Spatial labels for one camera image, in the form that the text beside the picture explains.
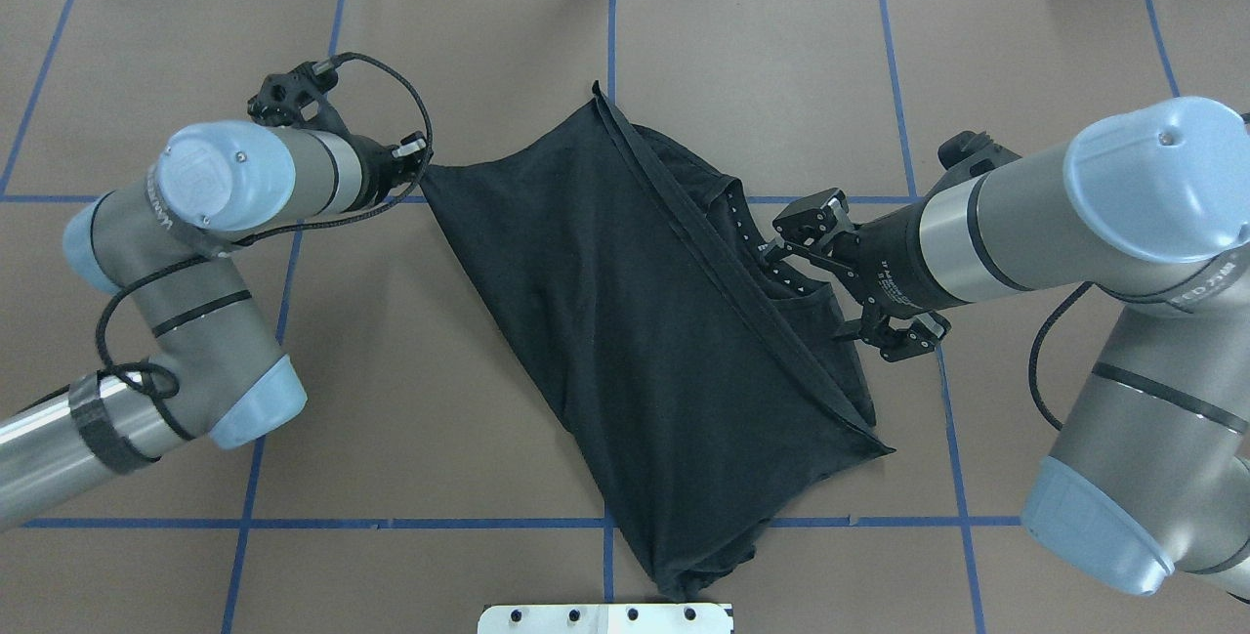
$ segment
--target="grid line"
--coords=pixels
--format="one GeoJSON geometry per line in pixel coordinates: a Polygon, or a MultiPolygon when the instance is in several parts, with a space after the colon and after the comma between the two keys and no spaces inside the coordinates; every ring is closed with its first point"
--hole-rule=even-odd
{"type": "MultiPolygon", "coordinates": [[[[951,529],[970,526],[1020,526],[1015,515],[984,516],[779,516],[769,529],[951,529]]],[[[199,518],[134,518],[134,516],[44,516],[31,519],[24,529],[182,529],[238,530],[242,519],[199,518]]],[[[271,518],[251,519],[250,530],[309,531],[489,531],[535,530],[575,531],[601,530],[615,525],[610,518],[271,518]]]]}
{"type": "MultiPolygon", "coordinates": [[[[334,23],[330,25],[330,39],[326,46],[326,56],[334,56],[339,48],[339,29],[342,25],[342,11],[346,0],[336,0],[334,8],[334,23]]],[[[304,230],[295,230],[291,238],[291,254],[286,260],[286,278],[282,281],[282,300],[278,309],[278,324],[274,338],[279,344],[286,338],[286,321],[290,316],[291,288],[295,283],[295,265],[300,256],[300,243],[304,241],[304,230]]],[[[251,470],[248,474],[248,490],[244,495],[242,515],[239,519],[239,540],[235,545],[235,559],[230,569],[230,586],[226,590],[226,604],[221,613],[221,634],[230,634],[234,628],[235,606],[239,601],[239,590],[242,586],[242,568],[248,558],[248,539],[251,534],[251,515],[256,505],[256,485],[260,483],[260,466],[265,459],[265,436],[260,436],[252,444],[251,470]]]]}
{"type": "MultiPolygon", "coordinates": [[[[616,103],[616,0],[608,0],[608,99],[616,103]]],[[[616,601],[616,520],[604,500],[604,601],[616,601]]]]}
{"type": "Polygon", "coordinates": [[[1180,88],[1176,86],[1176,75],[1172,73],[1171,61],[1168,59],[1168,46],[1164,46],[1164,34],[1159,28],[1159,15],[1155,14],[1155,0],[1144,1],[1146,3],[1146,15],[1150,15],[1150,30],[1155,36],[1159,60],[1164,65],[1164,78],[1168,78],[1168,88],[1171,90],[1171,95],[1179,96],[1180,88]]]}
{"type": "Polygon", "coordinates": [[[14,135],[12,149],[9,149],[9,160],[5,161],[4,171],[0,171],[0,198],[9,189],[9,179],[18,165],[18,154],[21,153],[21,143],[26,139],[26,128],[30,126],[30,119],[35,116],[35,105],[39,104],[39,94],[44,91],[48,70],[52,68],[52,56],[56,55],[56,46],[61,43],[61,34],[65,33],[65,24],[69,23],[71,10],[74,10],[74,0],[65,0],[61,15],[56,20],[56,29],[52,30],[51,41],[48,44],[48,51],[44,54],[44,64],[39,68],[35,86],[31,88],[30,99],[26,100],[26,110],[21,115],[21,123],[18,123],[18,134],[14,135]]]}
{"type": "MultiPolygon", "coordinates": [[[[888,0],[878,0],[881,8],[881,30],[885,36],[885,56],[890,66],[890,86],[894,90],[894,111],[899,123],[899,143],[902,148],[902,168],[908,175],[908,194],[916,198],[916,176],[911,165],[911,148],[908,143],[908,121],[902,109],[902,88],[899,83],[899,66],[894,53],[894,34],[890,29],[890,6],[888,0]]],[[[938,370],[941,376],[941,399],[946,413],[946,449],[950,455],[950,473],[955,488],[955,505],[959,511],[958,526],[964,544],[964,565],[968,571],[968,593],[972,608],[972,624],[976,634],[985,634],[985,611],[981,605],[980,576],[976,570],[976,550],[972,544],[972,521],[968,514],[968,498],[964,491],[964,469],[959,456],[959,436],[955,431],[955,411],[950,401],[950,381],[946,378],[946,359],[941,346],[936,349],[938,370]]]]}
{"type": "Polygon", "coordinates": [[[14,205],[64,205],[64,203],[94,203],[99,194],[0,194],[0,203],[14,205]]]}
{"type": "Polygon", "coordinates": [[[972,519],[968,514],[968,494],[964,490],[964,468],[959,456],[959,436],[955,433],[955,408],[950,401],[950,379],[946,375],[946,354],[938,345],[938,374],[941,376],[941,401],[946,411],[946,445],[950,451],[950,473],[955,478],[955,506],[959,510],[959,531],[964,541],[964,561],[968,568],[968,590],[972,599],[972,623],[976,634],[985,634],[985,611],[981,606],[981,580],[976,571],[976,549],[972,544],[972,519]]]}
{"type": "Polygon", "coordinates": [[[902,170],[908,176],[908,194],[916,196],[916,175],[911,169],[911,144],[908,140],[908,119],[902,114],[902,88],[899,85],[899,65],[894,55],[894,33],[890,29],[890,4],[876,0],[881,8],[881,34],[885,39],[885,63],[890,68],[890,88],[894,91],[894,119],[899,124],[899,144],[902,145],[902,170]]]}

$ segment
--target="black tape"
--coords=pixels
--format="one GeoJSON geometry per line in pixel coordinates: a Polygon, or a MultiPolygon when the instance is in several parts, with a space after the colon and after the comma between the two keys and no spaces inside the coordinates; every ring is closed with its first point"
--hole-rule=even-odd
{"type": "Polygon", "coordinates": [[[1154,381],[1149,378],[1138,375],[1124,370],[1122,368],[1116,368],[1106,363],[1099,363],[1094,365],[1094,375],[1102,378],[1104,380],[1119,381],[1120,385],[1126,388],[1132,388],[1140,393],[1160,398],[1165,403],[1179,406],[1185,411],[1191,411],[1200,415],[1204,419],[1215,421],[1225,429],[1231,429],[1238,434],[1245,434],[1246,429],[1250,429],[1250,421],[1241,419],[1232,414],[1231,411],[1222,410],[1211,403],[1198,399],[1189,393],[1181,393],[1170,385],[1164,385],[1161,381],[1154,381]]]}
{"type": "Polygon", "coordinates": [[[118,434],[100,398],[99,374],[86,375],[71,385],[68,401],[79,436],[109,470],[126,475],[160,460],[160,456],[144,455],[129,439],[118,434]]]}

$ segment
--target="blue tape line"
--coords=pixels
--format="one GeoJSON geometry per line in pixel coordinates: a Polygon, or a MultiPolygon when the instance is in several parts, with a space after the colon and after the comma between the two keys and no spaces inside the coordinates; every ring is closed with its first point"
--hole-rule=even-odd
{"type": "Polygon", "coordinates": [[[604,601],[616,601],[616,519],[604,505],[604,601]]]}
{"type": "Polygon", "coordinates": [[[339,50],[339,28],[342,25],[342,6],[348,0],[339,0],[334,8],[334,25],[330,28],[330,48],[328,55],[334,55],[339,50]]]}
{"type": "Polygon", "coordinates": [[[616,0],[608,0],[608,99],[616,101],[616,0]]]}
{"type": "Polygon", "coordinates": [[[256,501],[256,483],[260,479],[260,461],[265,456],[265,438],[256,439],[251,449],[251,473],[248,474],[248,491],[242,501],[242,518],[239,520],[239,540],[235,544],[235,560],[230,568],[230,589],[226,590],[226,608],[221,615],[221,634],[230,634],[234,628],[234,611],[239,603],[239,586],[242,584],[242,564],[248,554],[248,536],[251,533],[251,509],[256,501]]]}
{"type": "MultiPolygon", "coordinates": [[[[616,0],[608,0],[608,99],[616,101],[616,0]]],[[[616,600],[616,520],[604,505],[604,601],[616,600]]]]}
{"type": "MultiPolygon", "coordinates": [[[[291,238],[291,255],[286,260],[286,279],[282,283],[282,304],[278,309],[278,330],[274,338],[281,344],[286,336],[286,319],[290,315],[291,285],[295,281],[295,264],[300,256],[302,230],[296,230],[291,238]]],[[[248,536],[251,531],[251,514],[256,505],[256,484],[260,481],[260,463],[265,456],[265,438],[256,439],[251,450],[251,470],[248,474],[248,491],[242,500],[242,516],[239,519],[239,540],[235,545],[234,566],[230,569],[230,589],[226,591],[226,606],[221,615],[221,634],[230,634],[234,628],[235,604],[239,601],[239,588],[242,581],[242,564],[248,554],[248,536]]]]}
{"type": "Polygon", "coordinates": [[[1164,46],[1164,34],[1159,29],[1159,15],[1155,14],[1155,1],[1146,1],[1146,14],[1150,15],[1150,29],[1155,34],[1155,46],[1159,48],[1159,59],[1164,64],[1164,76],[1168,78],[1168,88],[1171,90],[1174,96],[1180,95],[1180,88],[1176,88],[1176,76],[1171,70],[1171,61],[1168,59],[1168,46],[1164,46]]]}
{"type": "Polygon", "coordinates": [[[64,203],[94,203],[99,194],[0,194],[0,203],[40,203],[40,205],[64,205],[64,203]]]}
{"type": "Polygon", "coordinates": [[[45,516],[26,529],[238,529],[238,519],[162,519],[132,516],[45,516]]]}
{"type": "Polygon", "coordinates": [[[950,451],[950,473],[955,478],[955,506],[959,510],[959,531],[964,541],[964,563],[968,568],[968,590],[972,599],[972,623],[976,634],[985,634],[985,610],[981,606],[981,584],[976,573],[976,550],[972,546],[972,519],[968,516],[968,495],[964,491],[964,469],[959,459],[959,438],[955,435],[955,410],[950,401],[950,380],[946,376],[946,354],[938,346],[938,373],[941,376],[941,401],[946,411],[946,445],[950,451]]]}
{"type": "MultiPolygon", "coordinates": [[[[952,528],[964,523],[971,526],[1020,526],[1014,515],[969,516],[861,516],[851,523],[849,516],[782,516],[772,519],[774,529],[916,529],[928,526],[952,528]]],[[[144,516],[45,516],[22,524],[24,529],[238,529],[241,519],[214,518],[144,518],[144,516]]],[[[251,519],[249,531],[265,530],[499,530],[499,529],[602,529],[614,534],[616,524],[598,516],[570,518],[446,518],[446,519],[251,519]]]]}
{"type": "Polygon", "coordinates": [[[1020,526],[1020,515],[970,516],[968,523],[971,526],[1020,526]]]}
{"type": "Polygon", "coordinates": [[[601,529],[604,520],[586,518],[519,519],[254,519],[254,529],[396,529],[396,530],[492,530],[492,529],[601,529]]]}
{"type": "Polygon", "coordinates": [[[964,519],[956,516],[781,516],[769,526],[778,529],[882,529],[919,526],[960,526],[964,519]]]}
{"type": "MultiPolygon", "coordinates": [[[[759,194],[759,196],[746,198],[748,203],[752,205],[788,205],[788,203],[795,201],[795,199],[802,199],[800,194],[759,194]]],[[[94,203],[96,198],[82,196],[78,199],[72,198],[72,201],[85,201],[94,203]]],[[[899,196],[876,196],[875,194],[866,194],[865,196],[850,196],[846,198],[852,205],[910,205],[911,203],[922,201],[924,198],[912,198],[909,194],[899,194],[899,196]]],[[[420,194],[411,194],[404,198],[405,205],[428,205],[429,199],[420,196],[420,194]]]]}
{"type": "MultiPolygon", "coordinates": [[[[335,1],[334,23],[330,25],[330,43],[326,46],[326,55],[335,54],[339,46],[339,29],[342,25],[342,10],[348,0],[335,1]]],[[[278,309],[278,325],[274,338],[279,344],[286,338],[286,321],[291,310],[291,288],[295,283],[295,265],[300,256],[300,245],[304,241],[304,230],[296,230],[291,238],[291,255],[286,260],[286,278],[282,279],[282,300],[278,309]]],[[[226,590],[226,606],[221,613],[221,634],[230,634],[234,628],[235,606],[239,603],[239,588],[242,584],[242,565],[248,554],[248,538],[251,533],[251,515],[256,505],[256,485],[260,483],[260,464],[265,456],[265,438],[256,439],[251,450],[251,470],[248,474],[248,491],[242,501],[242,518],[239,520],[239,540],[235,545],[234,566],[230,569],[230,589],[226,590]]]]}
{"type": "Polygon", "coordinates": [[[65,33],[65,24],[69,23],[72,8],[74,0],[65,0],[65,6],[61,8],[61,16],[56,20],[56,29],[52,30],[52,39],[48,44],[46,54],[44,54],[44,65],[40,65],[35,86],[31,88],[30,99],[26,100],[26,111],[21,115],[21,123],[18,125],[18,135],[12,140],[12,149],[9,149],[9,160],[5,161],[4,173],[0,174],[0,196],[9,189],[9,179],[12,176],[12,168],[18,165],[18,154],[21,153],[21,143],[26,139],[26,128],[30,126],[30,119],[35,116],[35,105],[39,103],[39,94],[44,90],[48,70],[52,68],[52,56],[56,55],[56,46],[61,43],[61,34],[65,33]]]}
{"type": "Polygon", "coordinates": [[[286,318],[291,310],[291,286],[295,284],[295,263],[300,256],[300,246],[304,244],[304,230],[296,230],[291,238],[291,255],[286,260],[286,279],[282,281],[282,304],[278,308],[278,328],[274,338],[281,344],[286,339],[286,318]]]}
{"type": "Polygon", "coordinates": [[[899,66],[894,60],[894,34],[890,30],[890,8],[886,0],[878,0],[881,6],[881,33],[885,34],[885,60],[890,65],[890,86],[894,88],[894,118],[899,123],[899,143],[902,145],[902,170],[908,176],[908,194],[916,196],[916,175],[911,170],[911,145],[908,140],[908,119],[902,116],[902,88],[899,86],[899,66]]]}

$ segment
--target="black t-shirt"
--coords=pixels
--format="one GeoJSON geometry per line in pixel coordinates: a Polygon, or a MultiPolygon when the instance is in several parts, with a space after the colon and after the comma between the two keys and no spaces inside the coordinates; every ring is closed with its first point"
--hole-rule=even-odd
{"type": "Polygon", "coordinates": [[[674,600],[755,554],[812,483],[892,449],[832,289],[766,243],[741,184],[595,99],[519,154],[430,168],[435,216],[674,600]]]}

